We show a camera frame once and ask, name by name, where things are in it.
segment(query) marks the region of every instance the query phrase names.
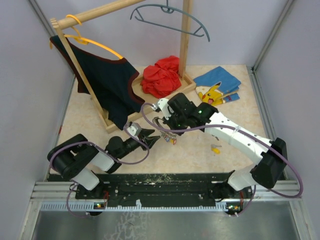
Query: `pikachu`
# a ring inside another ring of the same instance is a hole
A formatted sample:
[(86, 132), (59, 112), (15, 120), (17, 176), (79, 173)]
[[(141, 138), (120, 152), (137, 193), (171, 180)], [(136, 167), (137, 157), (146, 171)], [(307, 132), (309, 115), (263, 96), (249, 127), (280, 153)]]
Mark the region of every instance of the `pikachu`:
[(200, 99), (202, 100), (202, 102), (205, 102), (205, 103), (208, 103), (212, 106), (216, 106), (216, 105), (219, 105), (219, 104), (223, 104), (224, 101), (223, 101), (223, 93), (221, 91), (218, 90), (219, 86), (220, 86), (221, 82), (218, 82), (216, 85), (212, 86), (205, 94), (203, 94), (201, 92), (202, 91), (205, 91), (205, 88), (203, 87), (199, 87), (199, 97)]

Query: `black garment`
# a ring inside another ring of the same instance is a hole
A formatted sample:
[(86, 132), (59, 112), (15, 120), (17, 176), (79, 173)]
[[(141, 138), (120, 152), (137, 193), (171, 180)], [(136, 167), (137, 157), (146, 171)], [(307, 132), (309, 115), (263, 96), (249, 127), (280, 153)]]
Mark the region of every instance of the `black garment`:
[[(72, 68), (78, 80), (78, 93), (88, 94), (81, 76), (59, 37), (53, 36), (50, 41)], [(100, 105), (108, 110), (108, 118), (122, 130), (128, 116), (134, 112), (140, 112), (141, 105), (145, 102), (135, 95), (132, 89), (132, 82), (139, 72), (125, 58), (110, 60), (86, 52), (70, 42), (69, 44)]]

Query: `wooden clothes rack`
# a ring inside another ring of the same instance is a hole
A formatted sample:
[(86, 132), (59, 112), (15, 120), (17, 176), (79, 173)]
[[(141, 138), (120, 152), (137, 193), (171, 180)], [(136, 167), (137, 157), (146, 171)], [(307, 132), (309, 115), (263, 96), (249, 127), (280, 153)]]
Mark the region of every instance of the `wooden clothes rack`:
[[(93, 8), (88, 11), (84, 11), (82, 13), (76, 14), (75, 17), (81, 22), (87, 22), (92, 19), (96, 19), (98, 17), (104, 16), (106, 14), (118, 11), (120, 9), (129, 7), (131, 5), (141, 3), (144, 0), (117, 0), (108, 4), (105, 4), (100, 7)], [(183, 11), (191, 14), (193, 8), (193, 0), (183, 0)], [(108, 111), (103, 109), (93, 91), (93, 89), (90, 86), (90, 83), (88, 82), (88, 79), (83, 72), (74, 52), (72, 51), (69, 42), (67, 41), (63, 30), (73, 27), (75, 25), (78, 25), (79, 23), (70, 17), (63, 18), (61, 20), (56, 20), (55, 18), (52, 18), (51, 20), (52, 26), (54, 30), (56, 31), (58, 37), (60, 38), (66, 52), (68, 53), (71, 61), (73, 62), (76, 70), (78, 71), (79, 75), (81, 76), (86, 88), (88, 89), (91, 99), (93, 101), (94, 106), (98, 110), (98, 114), (103, 122), (103, 124), (106, 127), (106, 130), (108, 133), (111, 133), (115, 130), (117, 130), (117, 126), (108, 119)], [(181, 23), (181, 29), (185, 32), (190, 31), (190, 25), (191, 25), (191, 18), (182, 15), (182, 23)], [(189, 43), (189, 34), (187, 33), (181, 33), (181, 39), (180, 39), (180, 54), (179, 54), (179, 78), (181, 81), (181, 87), (179, 87), (176, 91), (172, 92), (167, 98), (173, 97), (176, 93), (188, 93), (196, 88), (196, 84), (193, 81), (193, 79), (186, 73), (186, 63), (187, 63), (187, 54), (188, 54), (188, 43)], [(138, 76), (132, 83), (132, 89), (136, 95), (144, 99), (147, 103), (156, 103), (158, 101), (157, 98), (155, 98), (151, 94), (145, 94), (142, 91), (142, 87), (140, 86), (140, 82), (142, 81), (143, 76)], [(151, 107), (146, 107), (144, 112), (146, 114), (152, 112), (153, 110)], [(128, 116), (128, 121), (133, 122), (139, 118), (141, 118), (142, 115), (139, 112), (135, 112)]]

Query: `blue towel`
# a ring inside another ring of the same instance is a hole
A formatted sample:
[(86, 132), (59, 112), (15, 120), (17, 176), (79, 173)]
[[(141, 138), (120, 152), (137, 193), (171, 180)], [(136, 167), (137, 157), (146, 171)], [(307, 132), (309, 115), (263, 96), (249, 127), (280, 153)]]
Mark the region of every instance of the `blue towel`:
[(240, 97), (237, 93), (241, 82), (223, 67), (218, 66), (207, 73), (198, 76), (194, 79), (196, 83), (195, 91), (200, 99), (216, 106), (223, 103), (238, 100)]

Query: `white wall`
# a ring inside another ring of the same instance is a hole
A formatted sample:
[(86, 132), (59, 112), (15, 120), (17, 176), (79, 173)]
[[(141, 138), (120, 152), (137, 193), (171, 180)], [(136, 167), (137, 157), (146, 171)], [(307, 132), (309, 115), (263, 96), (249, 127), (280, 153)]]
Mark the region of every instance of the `white wall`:
[(18, 238), (48, 168), (72, 74), (26, 0), (0, 1), (0, 239)]
[[(64, 18), (115, 0), (37, 0), (48, 19)], [(169, 0), (182, 8), (182, 0)], [(246, 64), (253, 66), (287, 0), (195, 0), (193, 15), (207, 28), (211, 42), (190, 37), (189, 65)], [(129, 20), (133, 9), (142, 4), (166, 4), (165, 0), (147, 0), (77, 26), (84, 37), (103, 43), (125, 56), (132, 64), (150, 65), (160, 58), (179, 55), (180, 33), (170, 29)], [(158, 8), (141, 8), (146, 20), (181, 27), (181, 14), (165, 14)], [(101, 53), (99, 47), (84, 46)]]
[(296, 0), (258, 70), (277, 135), (301, 174), (320, 237), (320, 1)]

